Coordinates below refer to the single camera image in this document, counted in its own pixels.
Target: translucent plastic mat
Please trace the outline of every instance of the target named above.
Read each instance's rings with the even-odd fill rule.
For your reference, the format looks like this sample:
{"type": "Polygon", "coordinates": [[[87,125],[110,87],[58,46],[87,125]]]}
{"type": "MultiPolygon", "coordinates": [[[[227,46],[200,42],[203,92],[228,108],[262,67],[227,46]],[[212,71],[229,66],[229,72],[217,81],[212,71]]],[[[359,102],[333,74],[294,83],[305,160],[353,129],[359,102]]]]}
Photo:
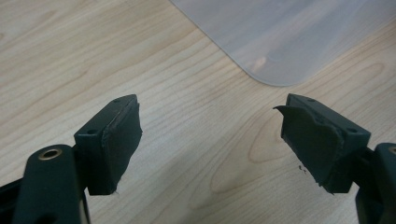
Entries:
{"type": "Polygon", "coordinates": [[[171,0],[251,77],[303,82],[396,16],[395,0],[171,0]]]}

